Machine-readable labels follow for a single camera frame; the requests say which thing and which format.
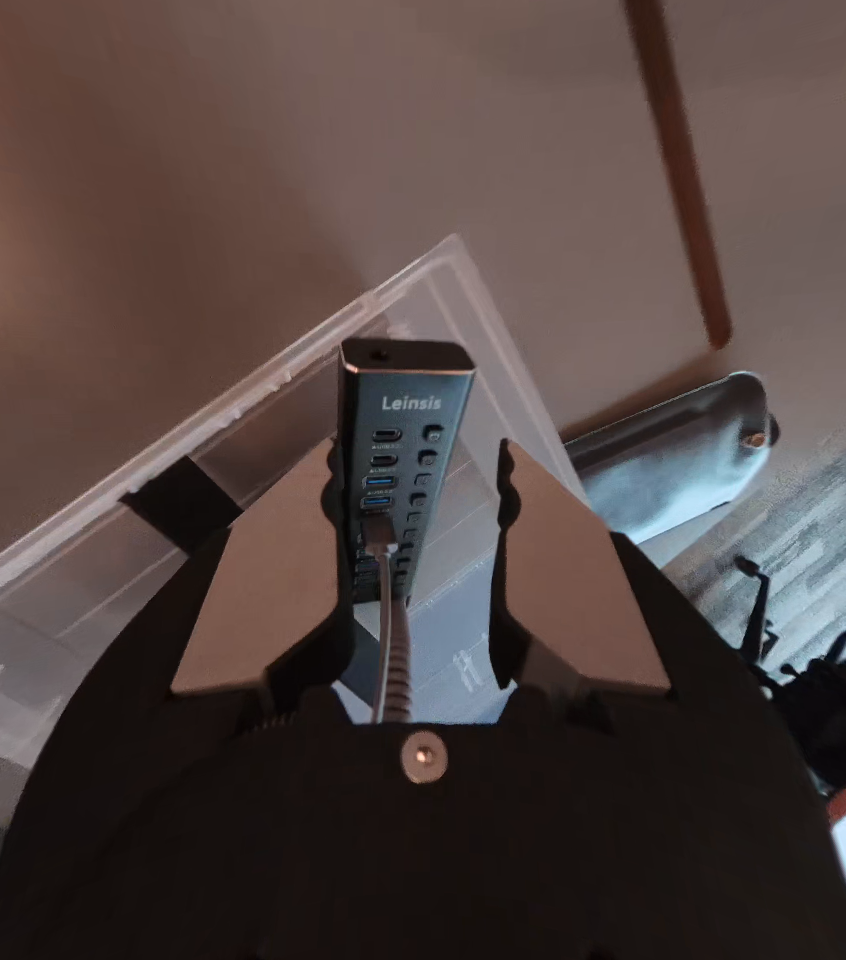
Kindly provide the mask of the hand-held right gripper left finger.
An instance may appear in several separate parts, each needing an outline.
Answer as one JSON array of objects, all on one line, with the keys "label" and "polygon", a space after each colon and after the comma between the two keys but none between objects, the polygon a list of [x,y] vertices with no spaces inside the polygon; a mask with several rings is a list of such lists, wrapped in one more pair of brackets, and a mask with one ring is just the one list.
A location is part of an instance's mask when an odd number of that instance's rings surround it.
[{"label": "hand-held right gripper left finger", "polygon": [[172,693],[298,698],[350,666],[356,642],[334,467],[326,438],[231,525]]}]

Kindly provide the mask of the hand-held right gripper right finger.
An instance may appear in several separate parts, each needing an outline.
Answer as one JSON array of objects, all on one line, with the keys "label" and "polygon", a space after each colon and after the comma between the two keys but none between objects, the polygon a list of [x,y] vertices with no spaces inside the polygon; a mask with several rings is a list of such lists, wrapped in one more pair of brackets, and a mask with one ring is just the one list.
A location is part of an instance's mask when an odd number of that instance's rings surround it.
[{"label": "hand-held right gripper right finger", "polygon": [[518,443],[499,446],[488,652],[501,690],[663,697],[667,671],[611,534]]}]

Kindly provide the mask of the clear plastic box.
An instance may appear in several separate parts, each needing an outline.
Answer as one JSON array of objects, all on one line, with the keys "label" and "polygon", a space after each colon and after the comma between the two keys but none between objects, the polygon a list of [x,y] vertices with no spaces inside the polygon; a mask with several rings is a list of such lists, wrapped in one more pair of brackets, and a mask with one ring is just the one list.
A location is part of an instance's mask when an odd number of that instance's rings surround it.
[{"label": "clear plastic box", "polygon": [[33,765],[91,664],[185,561],[121,498],[189,456],[249,508],[333,433],[338,346],[351,336],[452,340],[477,365],[409,621],[418,716],[489,719],[503,698],[487,649],[500,440],[577,498],[583,491],[474,259],[452,235],[0,554],[0,758]]}]

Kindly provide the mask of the black usb hub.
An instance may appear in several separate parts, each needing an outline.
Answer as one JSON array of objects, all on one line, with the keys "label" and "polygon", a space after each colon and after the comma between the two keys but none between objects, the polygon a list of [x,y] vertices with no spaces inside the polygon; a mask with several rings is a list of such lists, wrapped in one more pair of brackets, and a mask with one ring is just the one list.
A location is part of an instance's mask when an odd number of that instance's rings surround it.
[{"label": "black usb hub", "polygon": [[352,338],[340,347],[337,449],[354,601],[380,599],[369,518],[395,536],[392,584],[408,600],[472,390],[476,365],[456,342]]}]

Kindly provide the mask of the grey metal desk foot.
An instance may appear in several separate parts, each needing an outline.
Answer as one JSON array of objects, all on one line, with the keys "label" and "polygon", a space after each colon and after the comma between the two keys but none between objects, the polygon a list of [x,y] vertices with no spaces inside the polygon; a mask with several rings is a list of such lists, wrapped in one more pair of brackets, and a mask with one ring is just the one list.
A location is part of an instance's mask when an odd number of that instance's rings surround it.
[{"label": "grey metal desk foot", "polygon": [[593,511],[640,544],[732,503],[779,434],[761,378],[735,371],[564,448]]}]

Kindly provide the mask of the black office chair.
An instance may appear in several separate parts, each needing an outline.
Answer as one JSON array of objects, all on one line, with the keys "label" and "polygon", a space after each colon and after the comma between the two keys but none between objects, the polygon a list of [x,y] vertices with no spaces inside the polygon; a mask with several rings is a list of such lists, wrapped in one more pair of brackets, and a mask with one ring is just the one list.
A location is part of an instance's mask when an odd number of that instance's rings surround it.
[{"label": "black office chair", "polygon": [[770,578],[750,558],[738,555],[733,563],[759,583],[737,653],[784,721],[818,787],[832,798],[846,788],[846,630],[804,667],[778,667],[788,681],[772,678],[764,668],[778,639],[766,618]]}]

